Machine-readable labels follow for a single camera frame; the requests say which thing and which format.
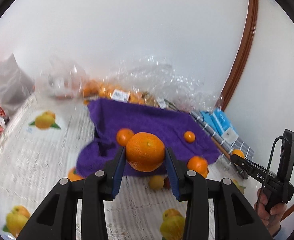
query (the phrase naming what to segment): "blue gripper pad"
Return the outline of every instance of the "blue gripper pad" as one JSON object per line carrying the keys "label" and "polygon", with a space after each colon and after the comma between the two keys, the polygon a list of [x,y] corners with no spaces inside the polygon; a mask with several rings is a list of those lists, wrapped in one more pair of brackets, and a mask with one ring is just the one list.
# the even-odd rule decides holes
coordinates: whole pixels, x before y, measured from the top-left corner
{"label": "blue gripper pad", "polygon": [[178,181],[178,176],[176,174],[173,161],[170,157],[170,154],[168,150],[166,149],[165,153],[165,166],[171,186],[171,191],[173,192],[173,195],[176,197],[177,200],[180,198],[180,193],[179,193],[179,181]]}
{"label": "blue gripper pad", "polygon": [[125,149],[123,149],[123,151],[120,155],[114,176],[113,176],[112,191],[111,191],[111,196],[113,197],[113,199],[115,199],[115,197],[119,193],[121,180],[123,178],[125,164],[126,164],[126,154],[125,154]]}

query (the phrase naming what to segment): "cloth fold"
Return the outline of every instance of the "cloth fold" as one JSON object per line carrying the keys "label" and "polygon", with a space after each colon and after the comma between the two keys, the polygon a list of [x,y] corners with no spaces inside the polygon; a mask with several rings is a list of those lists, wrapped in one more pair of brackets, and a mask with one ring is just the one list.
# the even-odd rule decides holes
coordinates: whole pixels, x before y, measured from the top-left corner
{"label": "cloth fold", "polygon": [[[116,134],[121,128],[129,128],[134,133],[148,132],[156,135],[162,140],[165,147],[173,149],[178,160],[185,163],[197,155],[204,157],[208,164],[212,164],[220,155],[210,137],[187,113],[104,98],[91,101],[88,109],[95,125],[95,138],[82,149],[78,156],[76,172],[83,177],[103,169],[105,162],[114,158],[119,148]],[[195,134],[196,139],[193,143],[185,141],[186,131],[192,131]],[[126,176],[150,176],[165,173],[164,164],[153,172],[140,172],[126,163],[124,170]]]}

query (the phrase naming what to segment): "finger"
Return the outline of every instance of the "finger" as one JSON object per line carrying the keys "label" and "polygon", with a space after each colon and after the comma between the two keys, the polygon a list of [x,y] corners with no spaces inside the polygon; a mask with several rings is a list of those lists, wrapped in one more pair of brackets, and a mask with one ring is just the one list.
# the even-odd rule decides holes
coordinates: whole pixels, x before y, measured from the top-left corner
{"label": "finger", "polygon": [[261,219],[265,220],[268,220],[270,217],[269,213],[266,211],[265,206],[262,203],[259,203],[257,214]]}
{"label": "finger", "polygon": [[[259,197],[260,191],[261,191],[261,188],[258,189],[258,191],[257,191],[257,197]],[[265,193],[263,193],[263,192],[261,194],[260,203],[263,203],[264,205],[267,205],[267,203],[268,203],[268,198],[265,195]]]}
{"label": "finger", "polygon": [[278,203],[272,207],[270,210],[271,215],[283,215],[287,209],[287,205],[285,203]]}
{"label": "finger", "polygon": [[262,219],[261,221],[263,222],[263,224],[265,225],[265,227],[268,226],[268,224],[269,224],[269,221],[268,220]]}

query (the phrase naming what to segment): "black cable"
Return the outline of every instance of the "black cable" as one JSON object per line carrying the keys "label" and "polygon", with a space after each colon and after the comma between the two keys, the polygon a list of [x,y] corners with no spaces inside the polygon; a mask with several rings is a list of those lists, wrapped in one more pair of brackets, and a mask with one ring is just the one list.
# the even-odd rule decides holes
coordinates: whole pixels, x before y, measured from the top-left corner
{"label": "black cable", "polygon": [[268,178],[268,175],[269,175],[270,165],[271,165],[271,161],[272,161],[272,156],[274,155],[274,148],[276,146],[277,141],[279,141],[280,139],[283,139],[283,140],[287,141],[289,144],[291,144],[290,141],[284,136],[279,136],[274,140],[274,143],[272,144],[272,148],[271,148],[270,157],[269,157],[269,163],[268,163],[267,170],[266,170],[266,177],[265,177],[264,183],[262,185],[262,188],[260,190],[258,200],[257,200],[257,203],[256,203],[256,213],[258,213],[258,207],[259,207],[262,192],[263,192],[264,188],[266,187],[267,178]]}

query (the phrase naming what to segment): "triangular cutout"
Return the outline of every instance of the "triangular cutout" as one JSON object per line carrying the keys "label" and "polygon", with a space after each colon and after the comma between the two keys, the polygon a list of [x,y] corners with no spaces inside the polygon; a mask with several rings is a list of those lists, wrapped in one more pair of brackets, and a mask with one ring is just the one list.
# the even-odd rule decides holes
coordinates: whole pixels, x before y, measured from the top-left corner
{"label": "triangular cutout", "polygon": [[49,201],[43,212],[37,218],[37,223],[52,226],[55,221],[55,214],[57,209],[58,200],[60,199],[59,194],[55,194]]}
{"label": "triangular cutout", "polygon": [[236,194],[231,195],[232,204],[234,205],[234,213],[236,215],[236,223],[239,226],[252,224],[253,218],[245,208],[245,206],[241,203],[240,199]]}

